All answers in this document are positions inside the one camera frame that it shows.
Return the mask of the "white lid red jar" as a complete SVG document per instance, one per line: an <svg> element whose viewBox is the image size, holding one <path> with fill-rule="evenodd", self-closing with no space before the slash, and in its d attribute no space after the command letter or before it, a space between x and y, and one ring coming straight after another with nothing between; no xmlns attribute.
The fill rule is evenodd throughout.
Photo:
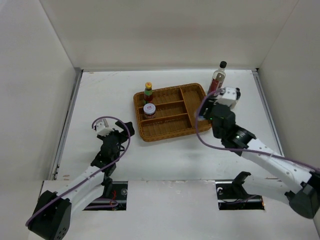
<svg viewBox="0 0 320 240"><path fill-rule="evenodd" d="M145 119L152 119L156 114L156 106L153 103L147 103L143 106L143 114Z"/></svg>

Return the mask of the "green red chili sauce bottle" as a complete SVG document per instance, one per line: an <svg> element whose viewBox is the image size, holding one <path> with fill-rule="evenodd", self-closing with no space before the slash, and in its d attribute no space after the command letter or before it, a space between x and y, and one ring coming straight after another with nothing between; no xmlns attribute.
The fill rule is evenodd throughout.
<svg viewBox="0 0 320 240"><path fill-rule="evenodd" d="M153 90L152 90L152 83L146 82L145 83L145 89L143 94L143 102L144 104L150 104L153 102Z"/></svg>

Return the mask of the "tall dark sauce bottle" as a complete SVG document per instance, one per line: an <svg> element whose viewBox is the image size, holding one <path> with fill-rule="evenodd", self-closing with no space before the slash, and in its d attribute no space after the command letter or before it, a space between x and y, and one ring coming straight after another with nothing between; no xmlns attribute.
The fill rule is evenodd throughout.
<svg viewBox="0 0 320 240"><path fill-rule="evenodd" d="M213 73L211 83L207 91L208 95L211 92L216 91L222 87L226 77L226 73L225 73L226 66L227 66L227 62L221 61L219 64L219 68Z"/></svg>

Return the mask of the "silver cap blue-label jar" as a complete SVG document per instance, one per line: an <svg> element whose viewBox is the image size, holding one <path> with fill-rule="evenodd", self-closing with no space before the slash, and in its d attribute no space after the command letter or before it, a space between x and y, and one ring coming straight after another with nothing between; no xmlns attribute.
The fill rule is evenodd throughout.
<svg viewBox="0 0 320 240"><path fill-rule="evenodd" d="M195 112L194 113L195 119L197 121L212 121L212 118L210 117L210 115L207 113L207 111L204 112Z"/></svg>

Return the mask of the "black cap spice bottle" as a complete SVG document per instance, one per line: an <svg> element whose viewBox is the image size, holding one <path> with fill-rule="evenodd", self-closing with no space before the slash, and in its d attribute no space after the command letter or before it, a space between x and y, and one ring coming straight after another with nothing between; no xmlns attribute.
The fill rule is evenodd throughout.
<svg viewBox="0 0 320 240"><path fill-rule="evenodd" d="M238 87L236 87L235 90L236 90L236 101L238 101L241 97L241 91Z"/></svg>

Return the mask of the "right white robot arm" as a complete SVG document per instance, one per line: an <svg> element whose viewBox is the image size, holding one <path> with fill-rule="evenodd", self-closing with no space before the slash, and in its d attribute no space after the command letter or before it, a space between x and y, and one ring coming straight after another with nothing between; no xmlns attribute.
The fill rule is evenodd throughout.
<svg viewBox="0 0 320 240"><path fill-rule="evenodd" d="M313 219L320 209L320 170L306 163L286 158L267 147L252 132L236 124L236 115L219 100L204 98L196 111L197 120L210 121L213 136L229 151L260 166L276 180L259 179L242 171L231 184L240 200L260 195L282 202L306 218Z"/></svg>

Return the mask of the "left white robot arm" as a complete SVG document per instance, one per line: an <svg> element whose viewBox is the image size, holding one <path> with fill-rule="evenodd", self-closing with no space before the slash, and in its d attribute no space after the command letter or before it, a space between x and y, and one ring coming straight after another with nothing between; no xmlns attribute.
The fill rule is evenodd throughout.
<svg viewBox="0 0 320 240"><path fill-rule="evenodd" d="M112 195L111 174L116 163L128 150L135 134L132 122L115 122L119 129L109 128L106 117L96 119L91 127L102 140L99 152L89 167L71 183L54 192L46 190L38 198L32 216L25 223L32 233L44 240L61 240L69 228L72 216L87 208L97 198Z"/></svg>

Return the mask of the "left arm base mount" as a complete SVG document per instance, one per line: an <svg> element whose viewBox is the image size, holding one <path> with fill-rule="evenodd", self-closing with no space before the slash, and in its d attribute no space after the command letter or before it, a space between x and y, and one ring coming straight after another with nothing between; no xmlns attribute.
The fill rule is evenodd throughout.
<svg viewBox="0 0 320 240"><path fill-rule="evenodd" d="M113 181L110 177L102 184L103 193L91 202L85 211L125 211L127 209L128 181Z"/></svg>

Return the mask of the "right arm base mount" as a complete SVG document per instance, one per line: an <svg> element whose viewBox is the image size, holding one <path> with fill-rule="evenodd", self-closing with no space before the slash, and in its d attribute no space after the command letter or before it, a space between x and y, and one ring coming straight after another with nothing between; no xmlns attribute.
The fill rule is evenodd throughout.
<svg viewBox="0 0 320 240"><path fill-rule="evenodd" d="M251 173L242 171L234 179L216 180L217 205L220 211L265 210L262 196L248 194L243 188Z"/></svg>

